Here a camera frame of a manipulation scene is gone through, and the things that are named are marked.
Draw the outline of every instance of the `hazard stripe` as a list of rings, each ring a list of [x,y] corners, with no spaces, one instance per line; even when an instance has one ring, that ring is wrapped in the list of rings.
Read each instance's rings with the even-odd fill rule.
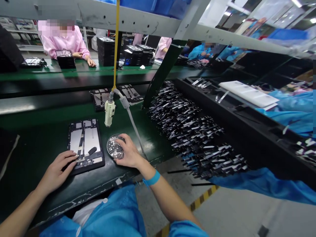
[[[196,199],[190,205],[191,211],[198,209],[203,202],[205,202],[212,194],[214,194],[220,187],[218,185],[213,185],[209,190],[203,193],[198,199]],[[164,228],[162,228],[157,234],[156,237],[166,237],[169,234],[170,223],[168,223]]]

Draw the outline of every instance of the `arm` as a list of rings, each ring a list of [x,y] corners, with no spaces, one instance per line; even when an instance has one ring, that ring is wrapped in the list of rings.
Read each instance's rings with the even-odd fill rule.
[[[168,40],[169,40],[168,37],[161,37],[158,43],[158,50],[166,53],[169,48]]]
[[[77,158],[75,155],[76,153],[73,151],[65,151],[57,156],[54,162],[47,168],[36,189],[2,222],[0,233],[3,236],[24,236],[44,199],[65,182],[76,165],[76,162],[72,162],[64,172],[61,171],[66,164]]]
[[[50,55],[50,58],[57,59],[56,57],[57,46],[55,45],[53,40],[50,37],[42,36],[42,43],[43,43],[44,51]]]
[[[85,42],[83,41],[80,29],[78,26],[75,26],[75,34],[78,37],[76,42],[78,45],[78,53],[82,55],[82,58],[88,62],[90,67],[95,67],[96,63],[92,60],[89,50],[86,47]]]
[[[191,51],[191,53],[189,53],[188,58],[189,58],[190,60],[198,59],[198,57],[201,56],[201,53],[203,53],[203,52],[204,52],[204,51],[202,50],[201,45],[196,46],[196,47]]]
[[[126,141],[125,144],[122,140],[116,140],[124,150],[124,158],[114,159],[115,162],[118,165],[137,168],[146,180],[151,179],[156,173],[155,168],[140,156],[137,148],[127,134],[121,134],[120,136]],[[150,188],[155,195],[160,209],[171,223],[174,221],[189,220],[201,227],[201,224],[164,177],[160,176],[159,180],[151,185]]]

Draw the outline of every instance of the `wrist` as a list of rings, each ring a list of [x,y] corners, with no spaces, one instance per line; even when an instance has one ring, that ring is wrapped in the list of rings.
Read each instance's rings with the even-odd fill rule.
[[[37,201],[44,201],[44,199],[48,196],[44,190],[41,190],[39,187],[36,187],[34,191],[31,192],[32,197]]]
[[[140,172],[143,167],[145,167],[146,165],[150,164],[147,160],[145,160],[141,155],[139,155],[139,161],[137,162],[135,168],[138,169],[138,171]]]

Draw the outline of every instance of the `right hand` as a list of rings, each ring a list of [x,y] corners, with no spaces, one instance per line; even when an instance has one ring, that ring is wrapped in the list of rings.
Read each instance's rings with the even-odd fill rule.
[[[73,53],[72,56],[77,59],[82,59],[82,53],[79,53],[79,52]]]
[[[124,157],[123,159],[114,159],[114,161],[118,165],[127,166],[131,168],[137,168],[141,165],[141,163],[145,160],[138,152],[135,144],[133,143],[132,139],[129,135],[122,133],[120,137],[125,139],[125,142],[116,139],[115,141],[121,145],[124,150]]]
[[[53,163],[47,168],[43,178],[36,187],[36,191],[46,197],[51,192],[59,188],[66,180],[72,169],[77,162],[74,162],[78,157],[72,150],[60,153]]]

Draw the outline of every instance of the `gray floor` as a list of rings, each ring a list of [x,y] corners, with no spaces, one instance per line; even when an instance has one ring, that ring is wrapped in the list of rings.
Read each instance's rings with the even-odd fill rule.
[[[173,158],[157,170],[167,179],[183,201],[190,205],[210,186],[192,187],[191,183],[204,183],[189,173],[167,174],[181,170],[179,158]],[[167,223],[152,192],[143,184],[136,187],[136,195],[148,236],[154,236]],[[312,237],[316,233],[316,206],[279,200],[247,190],[220,188],[194,215],[212,237],[258,236],[261,225],[269,229],[267,237]]]

